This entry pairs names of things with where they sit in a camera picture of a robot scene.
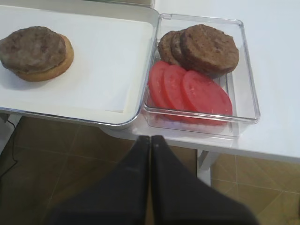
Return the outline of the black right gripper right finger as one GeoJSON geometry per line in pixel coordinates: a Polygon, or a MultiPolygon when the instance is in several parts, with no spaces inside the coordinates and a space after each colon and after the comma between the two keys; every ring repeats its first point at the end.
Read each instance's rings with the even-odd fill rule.
{"type": "Polygon", "coordinates": [[[156,225],[257,225],[243,204],[193,175],[165,139],[151,138],[151,194],[156,225]]]}

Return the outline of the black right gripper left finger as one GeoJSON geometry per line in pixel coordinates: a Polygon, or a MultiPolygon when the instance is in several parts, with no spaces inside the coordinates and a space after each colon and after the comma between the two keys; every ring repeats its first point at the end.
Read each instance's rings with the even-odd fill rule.
{"type": "Polygon", "coordinates": [[[150,138],[139,136],[102,180],[58,204],[47,225],[143,225],[149,184],[150,138]]]}

